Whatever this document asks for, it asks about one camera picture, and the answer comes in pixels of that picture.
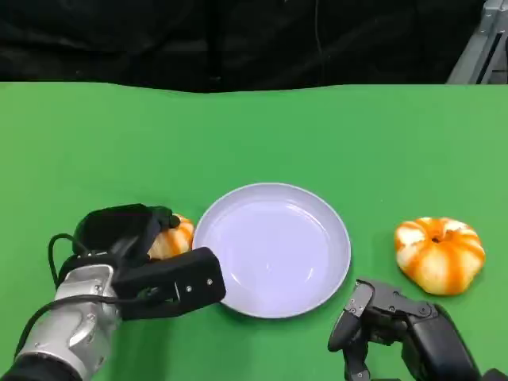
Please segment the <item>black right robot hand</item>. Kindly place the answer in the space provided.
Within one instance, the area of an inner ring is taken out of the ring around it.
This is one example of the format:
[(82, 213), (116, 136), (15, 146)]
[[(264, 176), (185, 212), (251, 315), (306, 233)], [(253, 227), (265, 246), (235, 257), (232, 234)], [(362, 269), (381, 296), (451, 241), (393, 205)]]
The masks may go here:
[(402, 360), (415, 380), (479, 380), (481, 373), (448, 312), (407, 298), (388, 283), (358, 279), (328, 341), (344, 357), (344, 378), (374, 380), (368, 344), (402, 344)]

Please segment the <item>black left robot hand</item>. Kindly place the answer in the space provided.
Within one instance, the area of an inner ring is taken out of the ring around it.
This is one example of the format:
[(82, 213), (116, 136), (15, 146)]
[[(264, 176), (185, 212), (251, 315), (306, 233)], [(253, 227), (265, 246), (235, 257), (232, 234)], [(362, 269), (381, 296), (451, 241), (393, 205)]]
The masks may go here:
[(135, 267), (146, 264), (156, 238), (180, 222), (165, 206), (113, 206), (90, 212), (76, 226), (74, 237), (94, 253), (104, 252)]

